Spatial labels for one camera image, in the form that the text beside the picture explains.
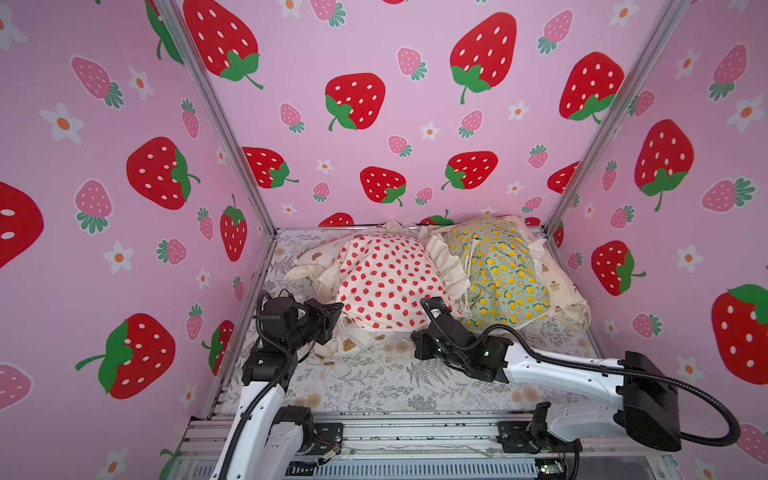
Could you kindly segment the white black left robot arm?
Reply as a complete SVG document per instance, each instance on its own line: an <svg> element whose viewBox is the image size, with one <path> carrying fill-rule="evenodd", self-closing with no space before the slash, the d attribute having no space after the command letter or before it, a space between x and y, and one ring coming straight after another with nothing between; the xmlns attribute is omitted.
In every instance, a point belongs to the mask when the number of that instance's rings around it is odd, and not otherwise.
<svg viewBox="0 0 768 480"><path fill-rule="evenodd" d="M311 409L284 404L299 351L325 344L344 305L303 303L292 294L260 294L253 322L258 341L243 365L240 401L213 479L281 479L314 442Z"/></svg>

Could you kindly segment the white bear print pillow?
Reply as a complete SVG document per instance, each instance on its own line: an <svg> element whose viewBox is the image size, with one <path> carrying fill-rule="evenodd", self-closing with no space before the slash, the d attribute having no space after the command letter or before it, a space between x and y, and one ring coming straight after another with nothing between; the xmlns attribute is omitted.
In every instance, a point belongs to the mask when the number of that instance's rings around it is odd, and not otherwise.
<svg viewBox="0 0 768 480"><path fill-rule="evenodd" d="M392 230L383 227L374 227L360 230L346 237L328 242L314 249L310 249L300 255L296 259L294 267L285 275L284 280L287 282L308 280L311 282L315 296L320 302L333 303L333 301L330 300L329 295L323 294L319 291L319 276L325 272L326 269L328 269L336 260L341 247L346 243L347 240L358 234L375 231L405 234L397 229ZM335 327L334 338L327 344L316 347L314 352L322 358L331 358L334 356L368 352L375 348L379 342L385 340L389 336L409 334L411 332L376 333L362 330L354 326L350 321L344 319L341 313L338 324Z"/></svg>

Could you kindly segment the lemon print teal pillow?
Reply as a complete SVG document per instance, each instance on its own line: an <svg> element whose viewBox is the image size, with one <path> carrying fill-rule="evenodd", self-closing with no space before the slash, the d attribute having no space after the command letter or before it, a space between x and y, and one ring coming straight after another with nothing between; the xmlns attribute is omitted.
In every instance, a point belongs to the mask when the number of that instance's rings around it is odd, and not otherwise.
<svg viewBox="0 0 768 480"><path fill-rule="evenodd" d="M529 243L517 225L479 217L453 226L443 239L469 280L460 297L465 327L477 332L493 324L522 328L549 313L549 291L537 278Z"/></svg>

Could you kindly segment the cream animal print pillow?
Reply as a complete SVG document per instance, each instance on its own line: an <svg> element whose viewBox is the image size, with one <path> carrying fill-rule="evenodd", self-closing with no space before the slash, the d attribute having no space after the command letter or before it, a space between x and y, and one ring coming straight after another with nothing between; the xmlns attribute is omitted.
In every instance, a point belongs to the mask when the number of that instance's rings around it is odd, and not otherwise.
<svg viewBox="0 0 768 480"><path fill-rule="evenodd" d="M536 278L549 292L550 306L545 310L545 316L557 319L572 331L585 332L591 324L590 307L575 283L547 250L546 239L536 237L520 217L509 215L504 220L520 231L530 248Z"/></svg>

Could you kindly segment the red strawberry print pillow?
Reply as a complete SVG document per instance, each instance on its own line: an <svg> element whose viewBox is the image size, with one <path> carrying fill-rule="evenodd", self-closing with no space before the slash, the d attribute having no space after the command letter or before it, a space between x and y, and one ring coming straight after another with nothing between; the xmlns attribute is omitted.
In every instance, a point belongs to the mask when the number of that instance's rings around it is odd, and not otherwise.
<svg viewBox="0 0 768 480"><path fill-rule="evenodd" d="M425 241L375 231L347 240L319 276L319 291L343 304L343 318L371 332L411 332L428 326L423 299L439 298L461 316L470 280L440 235Z"/></svg>

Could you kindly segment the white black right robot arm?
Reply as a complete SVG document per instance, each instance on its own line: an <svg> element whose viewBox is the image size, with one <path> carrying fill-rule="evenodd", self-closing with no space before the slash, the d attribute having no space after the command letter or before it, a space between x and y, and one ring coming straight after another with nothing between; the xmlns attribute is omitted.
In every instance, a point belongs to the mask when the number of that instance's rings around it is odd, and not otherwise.
<svg viewBox="0 0 768 480"><path fill-rule="evenodd" d="M740 440L739 422L722 402L663 375L643 354L628 351L621 359L590 359L544 353L506 325L470 332L439 297L424 298L420 304L428 326L411 335L417 359L440 359L475 380L535 384L583 396L583 401L569 405L537 406L527 428L532 441L542 436L562 443L623 436L654 450L677 452L683 442L727 447ZM713 407L725 420L727 433L703 437L682 431L682 391Z"/></svg>

